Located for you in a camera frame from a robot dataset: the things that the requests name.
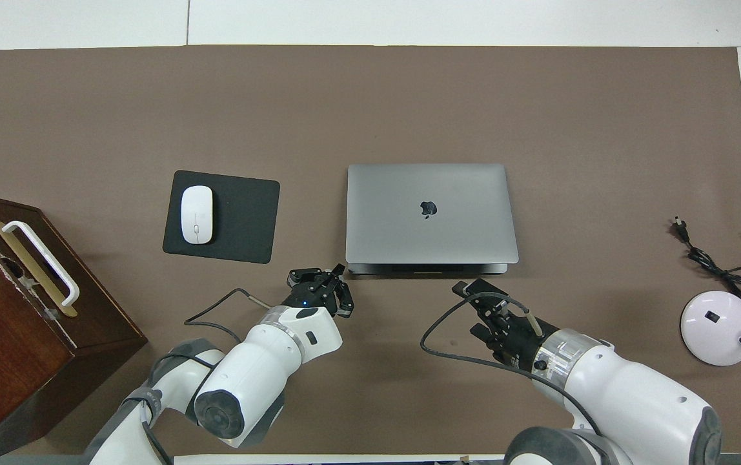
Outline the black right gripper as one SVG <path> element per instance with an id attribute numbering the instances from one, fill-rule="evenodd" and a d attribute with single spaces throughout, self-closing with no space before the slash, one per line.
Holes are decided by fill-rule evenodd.
<path id="1" fill-rule="evenodd" d="M 520 369 L 533 368 L 536 354 L 549 336 L 547 321 L 529 316 L 526 306 L 512 298 L 504 298 L 502 289 L 484 279 L 457 282 L 453 293 L 461 298 L 480 293 L 496 294 L 482 295 L 471 301 L 481 320 L 471 327 L 471 335 L 482 341 L 498 362 Z"/>

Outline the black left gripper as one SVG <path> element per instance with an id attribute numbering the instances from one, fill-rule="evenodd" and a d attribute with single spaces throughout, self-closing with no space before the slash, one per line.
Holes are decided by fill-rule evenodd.
<path id="1" fill-rule="evenodd" d="M 332 268 L 332 279 L 326 284 L 321 280 L 323 271 L 318 267 L 294 269 L 287 277 L 290 294 L 284 299 L 284 305 L 291 308 L 323 307 L 331 316 L 350 317 L 354 310 L 354 301 L 348 283 L 342 275 L 346 267 L 341 263 Z"/>

